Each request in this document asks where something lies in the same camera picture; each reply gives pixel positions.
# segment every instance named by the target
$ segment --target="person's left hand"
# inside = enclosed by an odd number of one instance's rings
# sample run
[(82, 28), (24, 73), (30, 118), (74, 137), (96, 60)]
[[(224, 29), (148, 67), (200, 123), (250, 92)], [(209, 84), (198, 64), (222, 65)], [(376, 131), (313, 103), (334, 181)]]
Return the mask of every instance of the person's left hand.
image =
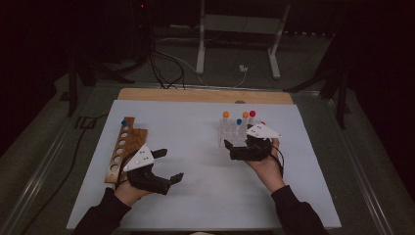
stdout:
[(142, 197), (152, 194), (152, 192), (133, 187), (129, 181), (125, 181), (118, 185), (115, 189), (114, 195), (119, 198), (127, 206), (131, 207)]

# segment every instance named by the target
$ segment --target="wooden board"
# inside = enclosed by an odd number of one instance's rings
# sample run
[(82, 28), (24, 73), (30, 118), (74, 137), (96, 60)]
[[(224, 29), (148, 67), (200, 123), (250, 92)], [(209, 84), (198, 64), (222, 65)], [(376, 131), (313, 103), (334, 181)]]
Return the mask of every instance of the wooden board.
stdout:
[(119, 100), (176, 101), (210, 103), (246, 103), (291, 105), (293, 99), (285, 92), (223, 91), (223, 90), (176, 90), (150, 88), (124, 88)]

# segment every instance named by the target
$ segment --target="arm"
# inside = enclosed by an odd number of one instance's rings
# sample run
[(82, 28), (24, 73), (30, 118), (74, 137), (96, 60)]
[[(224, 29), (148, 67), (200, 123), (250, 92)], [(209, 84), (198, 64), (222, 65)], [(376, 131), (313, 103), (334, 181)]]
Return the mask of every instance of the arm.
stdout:
[[(277, 156), (279, 140), (273, 139), (272, 145), (275, 148), (272, 148), (271, 155)], [(311, 205), (300, 202), (290, 186), (285, 184), (276, 160), (268, 156), (261, 162), (247, 162), (247, 164), (272, 193), (271, 197), (275, 202), (278, 217), (287, 234), (328, 234)]]
[(101, 203), (88, 210), (76, 225), (73, 234), (111, 234), (119, 227), (131, 206), (148, 194), (150, 192), (132, 187), (128, 181), (120, 184), (115, 191), (107, 188)]

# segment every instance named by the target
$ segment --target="hand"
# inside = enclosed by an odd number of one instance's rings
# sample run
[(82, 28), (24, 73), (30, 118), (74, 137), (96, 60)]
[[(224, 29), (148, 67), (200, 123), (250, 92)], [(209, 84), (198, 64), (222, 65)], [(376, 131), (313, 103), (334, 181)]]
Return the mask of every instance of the hand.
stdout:
[(128, 180), (119, 184), (114, 192), (114, 195), (129, 207), (134, 205), (142, 197), (147, 196), (149, 194), (152, 194), (152, 192), (135, 188), (129, 183)]
[[(277, 157), (280, 141), (277, 138), (272, 139), (272, 145), (275, 148), (272, 148), (271, 155)], [(256, 175), (271, 193), (285, 186), (280, 167), (272, 157), (268, 156), (260, 162), (247, 161), (246, 163), (255, 171)]]

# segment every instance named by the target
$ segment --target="orange cap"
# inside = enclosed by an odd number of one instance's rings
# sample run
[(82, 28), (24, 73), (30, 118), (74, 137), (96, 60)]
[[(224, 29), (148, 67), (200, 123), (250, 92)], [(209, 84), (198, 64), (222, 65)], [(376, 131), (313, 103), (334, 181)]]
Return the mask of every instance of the orange cap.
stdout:
[(223, 117), (224, 118), (229, 118), (229, 112), (227, 112), (227, 111), (223, 112)]

